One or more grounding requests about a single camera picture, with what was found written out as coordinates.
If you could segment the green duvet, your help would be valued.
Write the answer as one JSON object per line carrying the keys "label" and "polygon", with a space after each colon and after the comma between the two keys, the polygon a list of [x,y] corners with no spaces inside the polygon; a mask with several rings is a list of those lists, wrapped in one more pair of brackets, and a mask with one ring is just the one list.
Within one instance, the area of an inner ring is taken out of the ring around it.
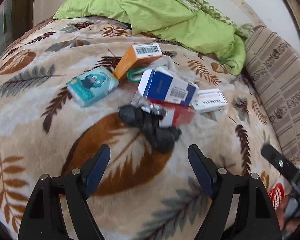
{"label": "green duvet", "polygon": [[214,54],[228,73],[239,75],[253,34],[249,23],[237,25],[207,0],[66,0],[55,19],[105,16],[130,24],[134,35],[150,33],[202,54]]}

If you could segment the red cigarette carton wrapper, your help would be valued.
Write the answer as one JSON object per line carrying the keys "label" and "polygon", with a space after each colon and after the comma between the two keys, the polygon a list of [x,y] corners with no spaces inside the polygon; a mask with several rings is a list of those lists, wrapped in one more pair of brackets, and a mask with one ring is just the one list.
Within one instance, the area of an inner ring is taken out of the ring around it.
{"label": "red cigarette carton wrapper", "polygon": [[131,105],[140,107],[143,111],[158,116],[159,126],[164,128],[188,125],[196,113],[190,106],[148,99],[141,96],[138,92],[134,95]]}

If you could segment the teal cartoon tissue pack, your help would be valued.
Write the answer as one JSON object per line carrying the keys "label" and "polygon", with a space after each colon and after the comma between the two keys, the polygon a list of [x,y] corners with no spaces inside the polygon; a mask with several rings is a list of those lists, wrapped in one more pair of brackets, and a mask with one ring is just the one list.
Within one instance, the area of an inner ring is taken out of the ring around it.
{"label": "teal cartoon tissue pack", "polygon": [[118,85],[118,79],[101,66],[70,80],[67,91],[81,107],[88,107],[113,92]]}

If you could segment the black plastic bag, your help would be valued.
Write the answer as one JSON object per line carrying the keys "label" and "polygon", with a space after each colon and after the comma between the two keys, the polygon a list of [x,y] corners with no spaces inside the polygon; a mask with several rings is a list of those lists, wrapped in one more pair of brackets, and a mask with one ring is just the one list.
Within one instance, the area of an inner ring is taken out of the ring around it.
{"label": "black plastic bag", "polygon": [[175,126],[160,127],[159,121],[162,117],[148,113],[141,107],[122,106],[119,108],[118,116],[125,125],[138,128],[151,147],[161,154],[171,152],[181,135],[181,130]]}

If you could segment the orange cardboard box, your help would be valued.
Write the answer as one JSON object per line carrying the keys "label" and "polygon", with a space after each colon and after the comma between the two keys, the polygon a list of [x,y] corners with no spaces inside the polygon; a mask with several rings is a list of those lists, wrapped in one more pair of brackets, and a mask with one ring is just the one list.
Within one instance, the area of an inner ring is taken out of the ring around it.
{"label": "orange cardboard box", "polygon": [[121,80],[129,70],[145,67],[160,57],[162,51],[158,43],[131,45],[113,70],[113,75]]}

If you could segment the striped floral cushion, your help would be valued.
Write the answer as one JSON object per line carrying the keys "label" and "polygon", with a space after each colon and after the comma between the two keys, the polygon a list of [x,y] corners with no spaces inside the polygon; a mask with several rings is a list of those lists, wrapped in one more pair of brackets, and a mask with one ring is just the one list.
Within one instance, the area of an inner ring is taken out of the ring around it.
{"label": "striped floral cushion", "polygon": [[279,34],[258,27],[245,42],[246,70],[281,152],[300,165],[300,55]]}

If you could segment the red plastic basket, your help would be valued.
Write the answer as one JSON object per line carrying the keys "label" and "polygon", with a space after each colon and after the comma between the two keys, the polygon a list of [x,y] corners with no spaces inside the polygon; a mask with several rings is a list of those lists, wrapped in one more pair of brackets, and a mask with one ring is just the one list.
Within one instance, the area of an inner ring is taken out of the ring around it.
{"label": "red plastic basket", "polygon": [[275,184],[268,192],[271,203],[274,210],[280,206],[283,198],[285,197],[285,191],[282,183]]}

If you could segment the leaf-pattern plush blanket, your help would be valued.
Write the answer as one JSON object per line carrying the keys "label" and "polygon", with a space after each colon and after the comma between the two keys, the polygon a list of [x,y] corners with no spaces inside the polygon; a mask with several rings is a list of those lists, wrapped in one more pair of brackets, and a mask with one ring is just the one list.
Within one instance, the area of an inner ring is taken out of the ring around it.
{"label": "leaf-pattern plush blanket", "polygon": [[48,21],[14,42],[0,58],[0,223],[17,239],[26,203],[39,177],[82,166],[102,144],[111,159],[89,207],[106,239],[193,239],[211,201],[187,157],[196,144],[233,174],[257,173],[267,189],[280,174],[261,155],[279,143],[261,99],[245,76],[175,43],[158,40],[165,58],[200,89],[218,88],[225,109],[197,114],[181,126],[169,153],[153,150],[124,125],[117,109],[138,85],[122,80],[112,93],[81,107],[66,85],[97,67],[114,70],[129,46],[154,43],[103,17]]}

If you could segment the blue white medicine box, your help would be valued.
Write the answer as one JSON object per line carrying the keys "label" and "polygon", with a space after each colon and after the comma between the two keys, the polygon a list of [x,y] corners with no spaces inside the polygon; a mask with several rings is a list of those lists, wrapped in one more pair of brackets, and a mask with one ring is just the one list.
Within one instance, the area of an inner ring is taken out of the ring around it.
{"label": "blue white medicine box", "polygon": [[167,68],[146,70],[138,85],[138,93],[151,100],[189,106],[198,86]]}

